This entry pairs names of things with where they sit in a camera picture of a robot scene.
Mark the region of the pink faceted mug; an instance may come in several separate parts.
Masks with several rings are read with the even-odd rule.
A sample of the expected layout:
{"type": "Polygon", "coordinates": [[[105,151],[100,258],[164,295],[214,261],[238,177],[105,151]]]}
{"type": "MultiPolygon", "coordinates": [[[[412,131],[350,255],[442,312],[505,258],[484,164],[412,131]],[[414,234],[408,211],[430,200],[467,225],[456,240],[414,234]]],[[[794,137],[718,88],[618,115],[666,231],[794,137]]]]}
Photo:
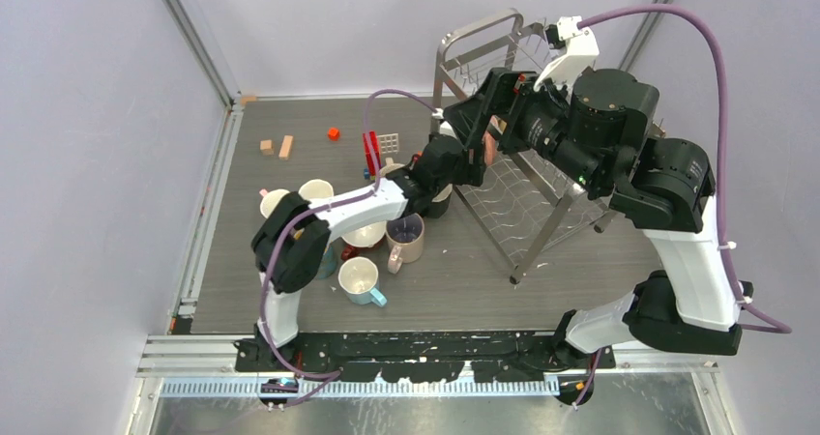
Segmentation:
{"type": "Polygon", "coordinates": [[[268,218],[274,211],[281,199],[289,193],[288,189],[277,188],[273,190],[261,189],[259,211],[262,217],[268,218]]]}

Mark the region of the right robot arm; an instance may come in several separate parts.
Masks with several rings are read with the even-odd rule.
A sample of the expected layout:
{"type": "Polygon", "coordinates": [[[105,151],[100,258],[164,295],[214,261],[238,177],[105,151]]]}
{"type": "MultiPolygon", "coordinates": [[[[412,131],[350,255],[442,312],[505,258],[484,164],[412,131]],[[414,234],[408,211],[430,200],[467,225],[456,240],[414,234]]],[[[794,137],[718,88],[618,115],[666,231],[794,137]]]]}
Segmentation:
{"type": "Polygon", "coordinates": [[[604,198],[650,241],[661,267],[619,300],[566,312],[549,350],[577,367],[602,349],[638,341],[684,354],[734,356],[743,334],[738,296],[718,248],[717,183],[707,153],[680,138],[653,138],[659,90],[615,69],[585,69],[572,87],[534,72],[491,69],[474,94],[443,110],[468,153],[478,186],[478,147],[491,124],[503,154],[533,151],[604,198]]]}

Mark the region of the blue patterned mug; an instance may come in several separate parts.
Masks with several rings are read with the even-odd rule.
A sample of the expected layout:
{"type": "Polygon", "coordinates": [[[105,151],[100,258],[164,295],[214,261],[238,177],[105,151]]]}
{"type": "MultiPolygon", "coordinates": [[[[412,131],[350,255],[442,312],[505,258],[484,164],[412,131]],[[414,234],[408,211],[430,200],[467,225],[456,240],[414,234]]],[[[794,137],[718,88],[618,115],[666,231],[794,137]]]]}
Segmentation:
{"type": "Polygon", "coordinates": [[[327,245],[322,258],[320,260],[319,266],[317,268],[317,272],[315,275],[316,279],[324,279],[328,278],[336,272],[337,269],[337,256],[335,255],[335,249],[332,244],[327,245]]]}

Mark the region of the black glossy mug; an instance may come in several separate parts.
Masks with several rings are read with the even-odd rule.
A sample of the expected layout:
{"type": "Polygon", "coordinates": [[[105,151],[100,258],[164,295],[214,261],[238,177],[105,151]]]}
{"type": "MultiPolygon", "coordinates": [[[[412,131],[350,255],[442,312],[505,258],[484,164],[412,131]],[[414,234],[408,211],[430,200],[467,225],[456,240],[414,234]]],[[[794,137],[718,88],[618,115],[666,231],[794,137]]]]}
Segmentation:
{"type": "Polygon", "coordinates": [[[449,209],[453,192],[453,185],[447,185],[430,202],[429,206],[420,212],[423,218],[440,218],[449,209]]]}

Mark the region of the pink cup rack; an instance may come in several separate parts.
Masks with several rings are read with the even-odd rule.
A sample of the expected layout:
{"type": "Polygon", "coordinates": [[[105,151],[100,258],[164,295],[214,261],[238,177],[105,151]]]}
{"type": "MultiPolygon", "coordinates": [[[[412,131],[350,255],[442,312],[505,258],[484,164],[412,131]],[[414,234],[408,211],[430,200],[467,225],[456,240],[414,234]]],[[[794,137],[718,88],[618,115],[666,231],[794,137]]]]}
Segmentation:
{"type": "Polygon", "coordinates": [[[409,263],[418,261],[424,253],[425,222],[419,214],[390,220],[386,224],[390,249],[387,269],[397,274],[409,263]]]}

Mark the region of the light blue cup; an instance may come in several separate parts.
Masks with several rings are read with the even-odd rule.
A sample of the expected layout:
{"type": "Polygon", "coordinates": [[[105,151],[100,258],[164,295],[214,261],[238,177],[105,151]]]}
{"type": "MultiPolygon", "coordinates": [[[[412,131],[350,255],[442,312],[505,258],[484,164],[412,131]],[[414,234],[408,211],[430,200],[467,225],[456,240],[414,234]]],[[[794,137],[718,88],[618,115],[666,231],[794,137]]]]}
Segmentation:
{"type": "Polygon", "coordinates": [[[384,307],[388,302],[379,289],[378,267],[368,258],[359,256],[344,261],[337,280],[348,299],[356,305],[384,307]]]}

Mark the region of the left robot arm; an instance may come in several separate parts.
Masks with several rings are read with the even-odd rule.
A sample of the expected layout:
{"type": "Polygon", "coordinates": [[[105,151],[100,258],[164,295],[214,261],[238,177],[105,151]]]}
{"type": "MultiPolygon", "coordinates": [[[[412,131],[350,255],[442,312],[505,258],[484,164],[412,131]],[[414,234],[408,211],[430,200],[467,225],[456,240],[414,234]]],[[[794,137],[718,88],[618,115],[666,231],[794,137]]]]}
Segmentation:
{"type": "Polygon", "coordinates": [[[369,186],[315,200],[287,192],[250,242],[261,282],[261,361],[274,371],[295,362],[301,291],[317,277],[331,242],[373,223],[421,214],[448,185],[479,186],[492,141],[484,136],[470,147],[435,134],[416,160],[369,186]]]}

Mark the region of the dark red cup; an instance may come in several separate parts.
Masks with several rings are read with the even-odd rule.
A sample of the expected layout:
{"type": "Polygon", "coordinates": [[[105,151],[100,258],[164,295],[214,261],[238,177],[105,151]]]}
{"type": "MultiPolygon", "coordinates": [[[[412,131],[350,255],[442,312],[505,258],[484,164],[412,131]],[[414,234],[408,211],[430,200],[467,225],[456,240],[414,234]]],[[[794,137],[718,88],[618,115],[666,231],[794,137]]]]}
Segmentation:
{"type": "Polygon", "coordinates": [[[380,247],[386,235],[386,225],[386,221],[380,221],[344,234],[340,260],[347,261],[380,247]]]}

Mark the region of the small salmon cup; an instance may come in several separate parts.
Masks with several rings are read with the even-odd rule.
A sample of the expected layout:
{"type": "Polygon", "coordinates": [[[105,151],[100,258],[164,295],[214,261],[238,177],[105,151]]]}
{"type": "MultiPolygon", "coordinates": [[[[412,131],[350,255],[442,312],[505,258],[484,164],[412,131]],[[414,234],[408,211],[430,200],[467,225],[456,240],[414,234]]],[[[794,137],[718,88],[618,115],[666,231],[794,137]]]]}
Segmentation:
{"type": "Polygon", "coordinates": [[[489,119],[488,125],[483,134],[483,159],[487,166],[493,164],[496,161],[496,158],[499,154],[497,140],[493,135],[494,132],[497,132],[499,128],[499,118],[497,116],[492,116],[489,119]]]}

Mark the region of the pale yellow mug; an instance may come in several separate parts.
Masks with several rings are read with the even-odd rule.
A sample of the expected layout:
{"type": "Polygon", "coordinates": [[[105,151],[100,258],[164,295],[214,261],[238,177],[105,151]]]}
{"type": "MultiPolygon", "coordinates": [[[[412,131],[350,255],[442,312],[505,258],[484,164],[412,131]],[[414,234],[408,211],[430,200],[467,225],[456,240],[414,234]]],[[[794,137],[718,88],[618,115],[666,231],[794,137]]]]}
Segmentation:
{"type": "Polygon", "coordinates": [[[331,198],[335,195],[334,187],[331,183],[323,179],[311,179],[302,184],[298,193],[305,200],[316,200],[331,198]]]}

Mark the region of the cream floral mug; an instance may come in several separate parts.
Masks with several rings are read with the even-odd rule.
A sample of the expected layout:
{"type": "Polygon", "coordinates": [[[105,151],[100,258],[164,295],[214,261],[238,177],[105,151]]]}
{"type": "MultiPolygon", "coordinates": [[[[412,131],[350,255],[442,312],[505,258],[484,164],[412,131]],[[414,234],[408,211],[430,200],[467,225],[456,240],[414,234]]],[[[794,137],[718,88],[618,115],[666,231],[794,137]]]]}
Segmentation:
{"type": "Polygon", "coordinates": [[[389,173],[398,170],[403,166],[404,163],[402,162],[394,161],[392,158],[386,158],[385,165],[379,171],[379,176],[381,178],[386,178],[389,173]]]}

